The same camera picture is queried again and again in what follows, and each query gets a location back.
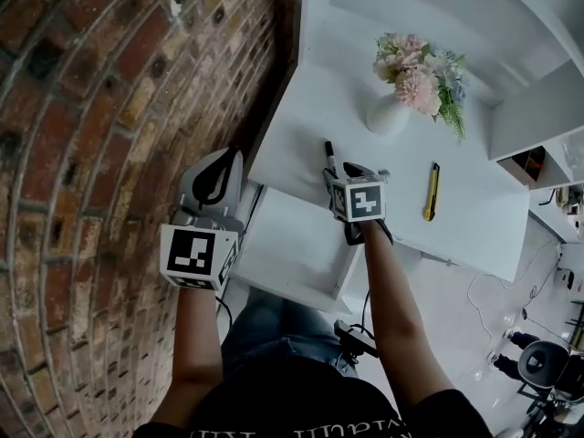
flower vase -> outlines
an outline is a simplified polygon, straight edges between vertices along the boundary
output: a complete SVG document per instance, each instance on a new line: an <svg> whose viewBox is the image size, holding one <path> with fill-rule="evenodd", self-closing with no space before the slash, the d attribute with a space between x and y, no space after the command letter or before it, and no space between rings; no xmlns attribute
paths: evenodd
<svg viewBox="0 0 584 438"><path fill-rule="evenodd" d="M405 129L411 114L412 109L391 93L371 105L367 111L367 128L376 135L395 140Z"/></svg>

white floor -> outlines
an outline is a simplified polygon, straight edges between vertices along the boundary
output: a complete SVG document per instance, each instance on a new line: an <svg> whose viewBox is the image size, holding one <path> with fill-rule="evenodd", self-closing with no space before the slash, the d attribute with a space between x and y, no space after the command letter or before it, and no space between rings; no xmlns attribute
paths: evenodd
<svg viewBox="0 0 584 438"><path fill-rule="evenodd" d="M559 342L559 339L540 326L520 317L521 308L529 300L532 287L541 287L558 261L555 239L537 223L529 220L515 284L506 282L512 288L504 289L497 279L488 276L479 277L475 281L470 296L481 308L485 325L492 332L493 339L481 326L478 311L467 298L471 281L477 276L475 271L422 258L419 252L409 248L400 247L398 251L422 312L433 351L448 376L483 415L493 433L518 426L525 419L531 401L516 394L519 382L508 379L498 371L489 370L485 358L492 349L503 351L508 357L518 358L520 350L502 338L505 329L512 324L542 339ZM365 281L351 281L348 295L355 297L354 303L349 304L351 309L354 307L355 311L360 311L365 291ZM246 297L247 288L232 281L224 300L236 316L243 308ZM571 332L564 321L573 318L578 311L569 301L583 297L571 294L563 287L555 287L552 275L540 295L527 307L527 313L531 319L561 335ZM355 322L358 318L360 314L348 321ZM223 310L218 320L224 336L227 319ZM361 357L358 371L362 379L375 384L391 397L391 390L378 360Z"/></svg>

brick wall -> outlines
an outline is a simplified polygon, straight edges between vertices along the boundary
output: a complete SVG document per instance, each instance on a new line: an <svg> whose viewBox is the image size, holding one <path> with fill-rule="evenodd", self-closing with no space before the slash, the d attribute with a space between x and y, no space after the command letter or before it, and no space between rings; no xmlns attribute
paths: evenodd
<svg viewBox="0 0 584 438"><path fill-rule="evenodd" d="M177 297L156 241L175 179L251 144L293 53L293 6L0 0L4 434L127 436L155 410Z"/></svg>

fiducial marker cube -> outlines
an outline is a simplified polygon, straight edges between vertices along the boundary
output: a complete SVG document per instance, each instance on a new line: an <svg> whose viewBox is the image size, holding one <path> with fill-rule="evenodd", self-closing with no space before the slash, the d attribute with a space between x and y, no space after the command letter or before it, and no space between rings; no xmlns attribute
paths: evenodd
<svg viewBox="0 0 584 438"><path fill-rule="evenodd" d="M160 271L175 286L220 290L238 252L237 232L162 225Z"/></svg>
<svg viewBox="0 0 584 438"><path fill-rule="evenodd" d="M385 218L385 182L376 175L336 179L333 214L348 223Z"/></svg>

person's arm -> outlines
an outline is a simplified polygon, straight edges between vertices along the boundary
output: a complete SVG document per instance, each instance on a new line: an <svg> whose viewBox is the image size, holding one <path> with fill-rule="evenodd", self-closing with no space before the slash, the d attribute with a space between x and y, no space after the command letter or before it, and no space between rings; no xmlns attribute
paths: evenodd
<svg viewBox="0 0 584 438"><path fill-rule="evenodd" d="M199 402L222 381L215 293L181 289L176 311L172 382L151 422L185 428Z"/></svg>
<svg viewBox="0 0 584 438"><path fill-rule="evenodd" d="M393 246L375 222L361 224L375 343L400 408L453 388L434 357Z"/></svg>

